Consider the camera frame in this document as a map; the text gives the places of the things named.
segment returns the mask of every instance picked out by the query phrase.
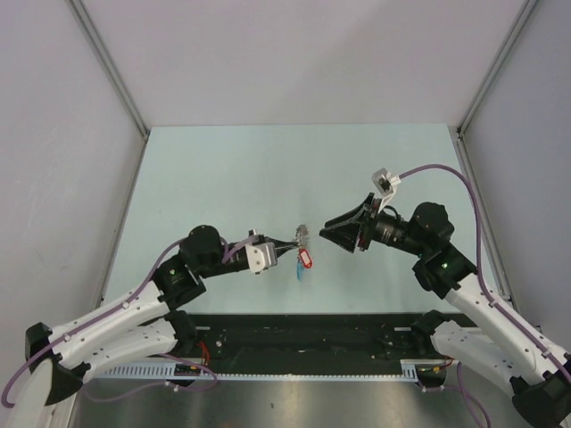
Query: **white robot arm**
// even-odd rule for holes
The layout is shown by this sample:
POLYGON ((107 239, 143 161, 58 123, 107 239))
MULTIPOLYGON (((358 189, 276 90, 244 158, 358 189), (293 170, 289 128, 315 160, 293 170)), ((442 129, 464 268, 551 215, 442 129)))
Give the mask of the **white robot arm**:
POLYGON ((414 254, 420 285, 468 316, 492 340, 463 330, 431 311, 413 326, 440 354, 472 367, 511 398, 519 414, 534 427, 557 427, 571 413, 571 355, 536 331, 485 283, 481 269, 481 226, 476 197, 468 181, 444 165, 427 165, 400 176, 381 169, 373 183, 382 199, 370 193, 355 210, 325 224, 320 235, 349 252, 383 243, 414 254), (467 186, 476 211, 477 266, 450 242, 454 226, 442 205, 423 202, 410 220, 388 214, 386 199, 402 179, 423 169, 445 169, 467 186))

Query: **metal frame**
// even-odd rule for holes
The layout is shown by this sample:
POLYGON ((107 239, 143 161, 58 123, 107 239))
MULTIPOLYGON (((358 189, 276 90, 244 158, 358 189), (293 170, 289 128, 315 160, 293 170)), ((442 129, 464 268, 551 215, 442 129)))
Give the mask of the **metal frame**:
POLYGON ((541 1, 542 0, 525 0, 525 3, 519 10, 519 14, 516 17, 516 20, 509 29, 508 35, 501 44, 500 50, 493 59, 492 66, 486 73, 484 81, 476 91, 476 95, 472 99, 468 110, 458 125, 460 136, 464 136, 464 134, 466 134, 466 131, 472 123, 474 116, 482 105, 490 88, 503 70, 509 55, 516 46, 517 41, 521 38, 527 23, 530 21, 533 13, 537 10, 537 6, 541 1))
POLYGON ((137 106, 135 105, 133 97, 128 91, 127 86, 125 85, 125 82, 123 81, 121 75, 119 74, 117 66, 115 65, 113 58, 109 54, 109 51, 105 47, 105 44, 101 39, 101 35, 99 34, 99 31, 97 31, 97 28, 95 27, 95 24, 91 19, 91 16, 89 16, 89 12, 87 11, 87 8, 83 4, 83 1, 66 0, 66 3, 70 7, 71 13, 78 22, 78 25, 81 27, 81 30, 83 31, 83 34, 87 39, 87 42, 93 49, 93 52, 97 57, 97 60, 99 60, 103 68, 103 71, 109 78, 109 81, 113 86, 115 93, 119 97, 125 109, 127 109, 127 113, 131 118, 131 120, 133 121, 133 124, 137 128, 137 131, 146 142, 149 137, 149 128, 143 121, 143 117, 141 116, 141 113, 139 112, 137 106))
POLYGON ((484 199, 482 198, 482 192, 480 186, 476 180, 476 175, 474 168, 472 167, 472 162, 468 156, 466 150, 466 145, 464 139, 459 135, 458 131, 450 128, 451 139, 454 145, 454 150, 456 151, 456 156, 458 157, 458 162, 460 164, 460 170, 462 174, 466 176, 472 187, 474 188, 474 193, 476 194, 476 201, 478 204, 478 209, 480 209, 480 214, 482 216, 482 228, 484 232, 484 247, 487 251, 488 257, 490 258, 490 263, 492 265, 492 272, 496 284, 506 300, 511 301, 512 306, 517 310, 517 304, 513 299, 513 292, 509 284, 509 279, 506 274, 506 268, 504 267, 503 260, 500 255, 500 250, 498 243, 496 242, 495 236, 492 231, 492 225, 490 223, 490 216, 488 215, 488 210, 485 207, 484 199))

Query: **key tag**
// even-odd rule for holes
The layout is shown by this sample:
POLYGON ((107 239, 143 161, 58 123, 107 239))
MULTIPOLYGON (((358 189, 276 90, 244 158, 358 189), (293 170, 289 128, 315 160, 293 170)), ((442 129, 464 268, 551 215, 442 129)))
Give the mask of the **key tag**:
POLYGON ((306 248, 300 249, 298 257, 304 268, 311 269, 313 266, 313 259, 310 256, 310 252, 307 251, 306 248))
POLYGON ((311 269, 313 266, 313 259, 310 256, 310 252, 307 250, 307 245, 309 243, 309 229, 305 225, 299 225, 295 230, 295 241, 299 245, 299 250, 297 253, 297 264, 296 273, 297 280, 302 281, 303 272, 306 269, 311 269))

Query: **white bracket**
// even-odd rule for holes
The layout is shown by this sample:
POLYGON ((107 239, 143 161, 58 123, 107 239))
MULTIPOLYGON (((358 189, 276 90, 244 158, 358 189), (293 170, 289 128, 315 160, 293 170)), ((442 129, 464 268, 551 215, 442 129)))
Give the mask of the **white bracket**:
POLYGON ((382 200, 378 207, 378 212, 381 212, 396 195, 396 188, 401 183, 399 176, 395 176, 381 168, 371 178, 377 190, 381 193, 382 200))

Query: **white wall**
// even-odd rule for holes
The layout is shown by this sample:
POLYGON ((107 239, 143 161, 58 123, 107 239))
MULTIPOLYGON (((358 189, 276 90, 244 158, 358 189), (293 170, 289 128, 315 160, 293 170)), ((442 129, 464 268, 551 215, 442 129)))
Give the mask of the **white wall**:
POLYGON ((466 135, 523 314, 571 349, 571 2, 542 2, 466 135))
MULTIPOLYGON (((63 0, 0 13, 0 383, 93 304, 143 147, 63 0)), ((8 415, 0 410, 0 425, 8 415)))
POLYGON ((86 0, 147 125, 457 125, 524 0, 86 0))

